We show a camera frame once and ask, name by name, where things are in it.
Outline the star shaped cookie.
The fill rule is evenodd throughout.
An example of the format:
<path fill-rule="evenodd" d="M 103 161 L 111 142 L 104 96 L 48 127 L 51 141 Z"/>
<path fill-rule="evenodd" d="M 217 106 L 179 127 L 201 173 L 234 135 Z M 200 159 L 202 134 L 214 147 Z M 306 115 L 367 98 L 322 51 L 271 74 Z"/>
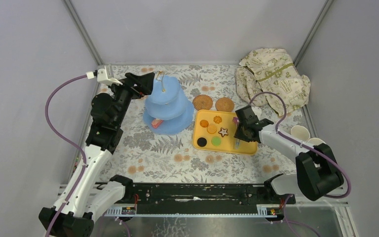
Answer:
<path fill-rule="evenodd" d="M 229 135 L 228 129 L 221 127 L 218 133 L 221 135 L 222 138 L 226 137 Z"/>

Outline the woven rattan coaster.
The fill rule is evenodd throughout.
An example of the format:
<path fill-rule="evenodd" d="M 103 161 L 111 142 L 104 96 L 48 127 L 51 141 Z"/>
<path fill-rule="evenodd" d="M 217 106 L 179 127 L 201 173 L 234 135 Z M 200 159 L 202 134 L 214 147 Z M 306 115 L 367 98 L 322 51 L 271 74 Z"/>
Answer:
<path fill-rule="evenodd" d="M 193 99 L 192 104 L 194 108 L 198 111 L 210 110 L 213 106 L 213 100 L 208 95 L 200 94 Z"/>
<path fill-rule="evenodd" d="M 217 111 L 232 112 L 234 110 L 234 102 L 227 97 L 222 97 L 216 101 L 215 108 Z"/>

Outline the yellow serving tray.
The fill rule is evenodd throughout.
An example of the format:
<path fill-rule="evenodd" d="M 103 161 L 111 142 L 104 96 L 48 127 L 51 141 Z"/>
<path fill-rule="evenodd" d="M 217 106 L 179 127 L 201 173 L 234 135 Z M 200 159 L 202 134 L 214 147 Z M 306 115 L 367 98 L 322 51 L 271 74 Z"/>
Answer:
<path fill-rule="evenodd" d="M 221 116 L 223 122 L 220 124 L 216 124 L 213 122 L 214 116 Z M 192 136 L 192 144 L 196 149 L 205 150 L 205 151 L 213 151 L 213 152 L 223 152 L 223 153 L 231 153 L 231 154 L 242 154 L 242 155 L 254 155 L 257 152 L 257 143 L 256 142 L 244 142 L 241 141 L 239 150 L 235 150 L 233 148 L 235 138 L 233 137 L 236 131 L 236 125 L 232 122 L 233 117 L 235 117 L 235 113 L 233 112 L 222 112 L 222 111 L 212 111 L 212 110 L 199 110 L 196 113 L 195 124 Z M 214 124 L 217 127 L 217 132 L 214 134 L 209 134 L 206 128 L 200 126 L 201 120 L 207 120 L 210 124 Z M 218 133 L 220 128 L 227 128 L 229 135 L 222 138 Z M 214 136 L 218 136 L 221 138 L 222 143 L 215 147 L 211 143 L 211 139 Z M 200 137 L 204 137 L 207 139 L 207 145 L 205 147 L 199 147 L 196 143 L 197 139 Z"/>

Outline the blue three-tier cake stand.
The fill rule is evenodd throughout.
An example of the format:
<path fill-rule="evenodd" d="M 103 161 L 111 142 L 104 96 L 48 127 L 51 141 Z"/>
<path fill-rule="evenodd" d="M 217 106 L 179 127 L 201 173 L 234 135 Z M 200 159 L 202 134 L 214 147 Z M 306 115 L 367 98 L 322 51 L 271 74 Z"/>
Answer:
<path fill-rule="evenodd" d="M 155 134 L 176 135 L 186 129 L 193 120 L 194 106 L 185 95 L 176 77 L 160 71 L 155 75 L 152 94 L 145 100 L 143 122 Z M 152 128 L 151 122 L 163 123 Z"/>

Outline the pink cake slice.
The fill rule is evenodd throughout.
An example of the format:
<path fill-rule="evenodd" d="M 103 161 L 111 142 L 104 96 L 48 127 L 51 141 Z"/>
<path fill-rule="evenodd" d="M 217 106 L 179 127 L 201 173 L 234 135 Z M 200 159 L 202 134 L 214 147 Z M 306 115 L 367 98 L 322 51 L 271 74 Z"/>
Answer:
<path fill-rule="evenodd" d="M 163 120 L 155 118 L 155 119 L 151 122 L 151 126 L 152 126 L 152 128 L 157 129 L 162 123 L 163 123 Z"/>

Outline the purple cake slice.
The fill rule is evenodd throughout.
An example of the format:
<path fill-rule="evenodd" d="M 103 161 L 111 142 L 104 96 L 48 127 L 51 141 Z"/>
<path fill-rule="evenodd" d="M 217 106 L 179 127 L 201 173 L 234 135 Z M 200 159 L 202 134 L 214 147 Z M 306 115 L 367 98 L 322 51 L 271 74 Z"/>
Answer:
<path fill-rule="evenodd" d="M 238 119 L 237 117 L 233 117 L 232 122 L 233 122 L 235 125 L 238 125 L 238 124 L 239 124 L 239 119 Z"/>

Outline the light blue tongs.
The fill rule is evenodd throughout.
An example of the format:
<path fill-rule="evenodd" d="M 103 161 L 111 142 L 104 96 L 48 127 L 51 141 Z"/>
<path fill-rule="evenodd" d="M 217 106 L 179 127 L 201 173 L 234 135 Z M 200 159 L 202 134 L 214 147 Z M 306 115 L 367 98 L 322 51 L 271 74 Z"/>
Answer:
<path fill-rule="evenodd" d="M 239 150 L 239 148 L 240 148 L 240 143 L 241 143 L 241 140 L 240 140 L 240 139 L 235 139 L 233 148 L 234 148 L 235 150 Z"/>

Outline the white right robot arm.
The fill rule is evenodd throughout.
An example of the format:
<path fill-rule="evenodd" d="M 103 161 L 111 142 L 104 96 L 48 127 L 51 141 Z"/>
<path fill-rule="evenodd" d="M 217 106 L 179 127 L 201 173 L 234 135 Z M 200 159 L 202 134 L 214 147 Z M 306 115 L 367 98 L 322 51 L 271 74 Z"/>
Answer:
<path fill-rule="evenodd" d="M 251 106 L 236 112 L 238 120 L 234 137 L 244 142 L 257 142 L 271 147 L 295 163 L 295 174 L 276 175 L 264 182 L 264 199 L 278 202 L 283 195 L 302 194 L 311 201 L 329 197 L 341 187 L 344 176 L 327 144 L 314 146 L 281 131 L 278 125 L 259 119 Z"/>

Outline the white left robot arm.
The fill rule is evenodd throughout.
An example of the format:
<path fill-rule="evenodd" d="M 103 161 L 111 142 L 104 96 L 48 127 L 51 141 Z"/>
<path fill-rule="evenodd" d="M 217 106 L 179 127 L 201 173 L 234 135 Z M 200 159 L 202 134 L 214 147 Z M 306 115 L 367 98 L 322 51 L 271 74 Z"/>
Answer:
<path fill-rule="evenodd" d="M 88 237 L 95 222 L 109 207 L 116 201 L 127 203 L 133 198 L 132 181 L 116 175 L 92 202 L 88 201 L 97 175 L 120 142 L 123 134 L 121 124 L 131 101 L 152 93 L 155 73 L 141 76 L 126 73 L 124 78 L 116 79 L 99 69 L 87 72 L 84 78 L 96 79 L 107 85 L 112 93 L 93 97 L 90 111 L 92 123 L 85 146 L 76 145 L 81 160 L 54 205 L 44 207 L 39 213 L 39 220 L 48 237 Z"/>

